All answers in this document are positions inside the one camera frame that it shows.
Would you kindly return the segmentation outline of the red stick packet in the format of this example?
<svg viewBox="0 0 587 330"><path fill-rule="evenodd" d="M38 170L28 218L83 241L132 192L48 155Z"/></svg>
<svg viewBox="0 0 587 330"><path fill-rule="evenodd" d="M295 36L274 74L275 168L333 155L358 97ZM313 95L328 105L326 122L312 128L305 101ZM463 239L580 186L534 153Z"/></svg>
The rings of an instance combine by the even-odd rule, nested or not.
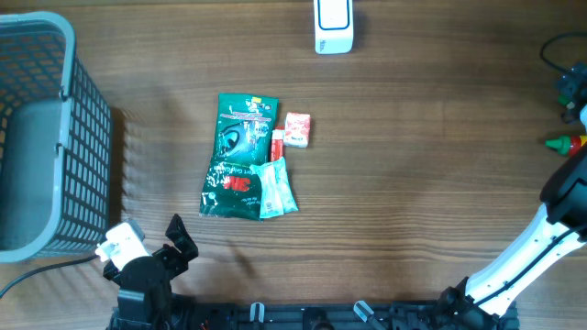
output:
<svg viewBox="0 0 587 330"><path fill-rule="evenodd" d="M270 153L270 161L276 161L283 157L284 155L284 127L278 126L273 129L271 134L271 153Z"/></svg>

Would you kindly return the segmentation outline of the orange sauce bottle green cap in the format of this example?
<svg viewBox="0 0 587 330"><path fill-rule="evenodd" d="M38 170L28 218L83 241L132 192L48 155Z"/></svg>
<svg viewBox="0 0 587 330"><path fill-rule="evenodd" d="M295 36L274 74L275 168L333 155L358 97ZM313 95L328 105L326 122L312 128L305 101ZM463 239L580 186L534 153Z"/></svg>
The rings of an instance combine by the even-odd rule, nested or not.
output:
<svg viewBox="0 0 587 330"><path fill-rule="evenodd" d="M585 135L560 136L545 141L545 146L557 151L562 156L572 157L586 143Z"/></svg>

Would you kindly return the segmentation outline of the green 3M product pouch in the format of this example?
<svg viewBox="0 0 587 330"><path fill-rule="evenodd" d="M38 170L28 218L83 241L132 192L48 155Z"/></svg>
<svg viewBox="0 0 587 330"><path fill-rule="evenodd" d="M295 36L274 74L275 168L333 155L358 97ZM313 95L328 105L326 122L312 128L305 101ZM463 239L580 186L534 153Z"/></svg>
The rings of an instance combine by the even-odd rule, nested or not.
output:
<svg viewBox="0 0 587 330"><path fill-rule="evenodd" d="M260 218L261 183L250 167L269 161L278 107L279 100L269 96L218 96L215 141L201 192L201 215Z"/></svg>

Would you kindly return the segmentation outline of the pale teal packet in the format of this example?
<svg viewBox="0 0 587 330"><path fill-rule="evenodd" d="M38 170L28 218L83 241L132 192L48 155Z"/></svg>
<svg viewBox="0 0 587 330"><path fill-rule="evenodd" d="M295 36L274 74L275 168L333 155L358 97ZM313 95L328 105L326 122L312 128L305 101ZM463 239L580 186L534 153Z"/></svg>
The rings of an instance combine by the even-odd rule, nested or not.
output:
<svg viewBox="0 0 587 330"><path fill-rule="evenodd" d="M289 183L285 158L251 165L251 171L260 179L260 218L267 219L299 210Z"/></svg>

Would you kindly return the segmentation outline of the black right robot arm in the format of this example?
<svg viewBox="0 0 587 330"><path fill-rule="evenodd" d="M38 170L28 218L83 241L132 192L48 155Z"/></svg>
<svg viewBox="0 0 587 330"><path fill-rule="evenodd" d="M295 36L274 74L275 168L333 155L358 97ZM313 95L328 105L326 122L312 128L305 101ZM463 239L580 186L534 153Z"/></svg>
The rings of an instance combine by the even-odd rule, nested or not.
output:
<svg viewBox="0 0 587 330"><path fill-rule="evenodd" d="M528 227L490 265L443 292L430 323L497 329L515 297L550 266L586 245L586 147L550 177Z"/></svg>

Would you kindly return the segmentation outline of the small red white packet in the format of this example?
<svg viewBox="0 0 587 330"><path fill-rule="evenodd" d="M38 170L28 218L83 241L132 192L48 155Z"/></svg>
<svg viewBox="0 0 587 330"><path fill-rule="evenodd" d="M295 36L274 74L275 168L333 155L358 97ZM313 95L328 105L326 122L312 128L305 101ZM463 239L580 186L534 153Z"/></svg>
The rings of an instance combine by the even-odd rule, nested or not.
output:
<svg viewBox="0 0 587 330"><path fill-rule="evenodd" d="M285 117L284 145L306 148L309 144L311 116L309 114L288 113Z"/></svg>

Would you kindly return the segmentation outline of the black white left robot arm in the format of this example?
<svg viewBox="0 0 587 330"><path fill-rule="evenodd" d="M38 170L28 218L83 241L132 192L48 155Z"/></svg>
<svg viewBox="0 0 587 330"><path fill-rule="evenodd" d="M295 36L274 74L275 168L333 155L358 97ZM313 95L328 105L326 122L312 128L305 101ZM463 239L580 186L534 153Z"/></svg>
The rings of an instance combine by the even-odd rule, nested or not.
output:
<svg viewBox="0 0 587 330"><path fill-rule="evenodd" d="M165 236L171 241L150 253L134 220L105 234L95 255L105 263L103 276L118 286L110 329L186 329L193 304L172 292L171 281L189 269L198 247L182 218L174 214Z"/></svg>

